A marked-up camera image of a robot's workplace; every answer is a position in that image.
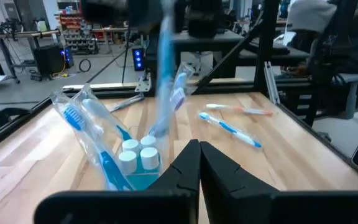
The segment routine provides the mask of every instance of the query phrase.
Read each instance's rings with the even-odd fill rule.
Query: concrete floor
[[[43,40],[41,45],[47,45],[50,40]],[[32,58],[30,49],[28,48],[26,40],[20,40],[18,42],[10,41],[7,44],[11,52],[16,52],[13,55],[15,60],[17,58],[21,60]],[[24,70],[17,76],[21,80],[20,84],[14,83],[13,80],[8,80],[0,84],[0,110],[7,107],[20,107],[31,108],[40,100],[45,99],[48,95],[61,88],[64,85],[84,84],[93,76],[96,76],[91,83],[119,83],[122,79],[122,66],[124,65],[124,55],[122,54],[114,62],[112,59],[117,57],[124,51],[122,46],[113,45],[112,54],[107,53],[105,46],[101,47],[101,51],[98,55],[78,55],[75,56],[75,66],[68,69],[67,73],[76,74],[70,78],[54,79],[52,81],[44,80],[42,82],[36,82],[30,80],[30,73],[28,70]],[[133,69],[131,51],[128,52],[127,68],[124,76],[124,82],[136,82],[139,75],[142,72],[135,72]],[[195,58],[192,54],[182,53],[182,60],[187,62],[194,62]],[[91,70],[86,73],[78,72],[78,64],[83,58],[88,58],[92,67]],[[3,56],[0,51],[0,59],[4,71],[8,74],[8,69]],[[207,55],[202,58],[201,75],[207,74],[211,70],[212,55]],[[255,67],[237,67],[236,77],[244,78],[246,80],[253,80],[255,73]],[[333,144],[347,156],[351,156],[356,146],[358,145],[358,113],[355,118],[350,120],[340,120],[334,118],[326,118],[318,120],[314,123],[313,128],[317,131],[328,132],[333,139]]]

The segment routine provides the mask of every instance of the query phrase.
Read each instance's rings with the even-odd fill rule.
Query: black metal frame
[[[253,92],[259,91],[263,94],[267,92],[267,86],[265,81],[265,76],[263,74],[264,62],[269,61],[271,55],[269,52],[272,50],[272,41],[275,27],[275,15],[278,9],[278,0],[274,1],[265,1],[266,10],[261,13],[260,18],[257,25],[248,33],[248,35],[244,38],[244,40],[240,41],[218,64],[213,70],[201,79],[196,86],[198,89],[194,92],[194,94],[217,94],[217,93],[245,93],[245,92]],[[217,70],[220,69],[222,65],[227,63],[234,55],[237,55],[239,51],[242,49],[242,46],[248,44],[256,35],[261,31],[261,39],[260,39],[260,52],[257,59],[257,71],[255,73],[255,82],[220,82],[220,83],[211,83],[210,81],[213,78],[218,76]],[[313,85],[309,80],[287,80],[282,82],[277,82],[278,89],[281,88],[293,88],[294,86],[303,88],[306,86]],[[69,88],[63,90],[69,97],[74,96],[79,92],[80,89]],[[134,91],[135,86],[122,86],[115,88],[93,88],[94,94],[98,98],[129,98],[137,93]],[[153,97],[154,91],[150,91],[145,93],[146,97]],[[6,139],[10,134],[19,129],[21,126],[26,124],[30,119],[39,114],[42,110],[44,110],[47,106],[51,105],[52,102],[49,98],[44,99],[39,104],[35,105],[28,114],[19,116],[12,120],[11,123],[3,126],[0,129],[0,142]],[[304,121],[299,119],[295,114],[293,114],[289,109],[287,109],[283,105],[277,105],[284,113],[289,115],[292,119],[294,119],[302,128],[304,128],[307,132],[309,132],[312,136],[314,136],[317,140],[322,142],[328,149],[334,152],[338,157],[340,157],[346,164],[354,168],[351,164],[350,160],[346,158],[340,151],[335,148],[330,142],[328,142],[325,138],[321,137],[317,132],[312,130],[310,126],[308,126]]]

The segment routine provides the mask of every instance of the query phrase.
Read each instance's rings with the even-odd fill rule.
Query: gray beanie
[[[310,30],[323,33],[336,11],[336,6],[324,0],[296,0],[287,19],[287,30]]]

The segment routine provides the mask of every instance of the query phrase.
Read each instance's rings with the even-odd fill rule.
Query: white cap
[[[155,147],[157,140],[154,136],[144,136],[141,140],[140,140],[141,145],[143,146],[143,148],[146,147]]]
[[[154,147],[144,148],[140,152],[140,158],[142,159],[142,165],[145,170],[152,170],[160,165],[158,161],[158,151]]]
[[[126,140],[122,143],[122,151],[132,151],[134,153],[136,153],[136,155],[139,155],[139,151],[140,151],[140,144],[139,141],[135,140],[135,139],[130,139],[130,140]]]
[[[121,162],[122,171],[126,174],[131,174],[136,171],[136,153],[132,151],[125,151],[119,154],[118,159]]]

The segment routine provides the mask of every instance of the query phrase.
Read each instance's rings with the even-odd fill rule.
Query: wooden tabletop
[[[59,30],[50,30],[50,31],[45,31],[45,32],[38,32],[38,31],[25,31],[25,32],[18,32],[15,33],[15,38],[28,38],[28,37],[40,37],[41,34],[42,36],[46,37],[46,36],[51,36],[52,34],[58,34]],[[3,38],[13,38],[12,34],[0,34],[0,39]]]
[[[107,106],[121,100],[103,100]],[[256,151],[221,128],[198,118],[207,103],[263,108],[272,117],[209,111],[262,143]],[[154,122],[155,99],[114,114],[137,139]],[[245,170],[279,190],[358,190],[358,174],[260,93],[197,95],[173,117],[166,159],[171,162],[190,139],[208,141]],[[113,153],[121,144],[110,139]],[[87,161],[74,132],[49,106],[0,143],[0,223],[32,223],[37,204],[62,190],[99,190],[100,173]],[[200,194],[200,223],[208,223]]]

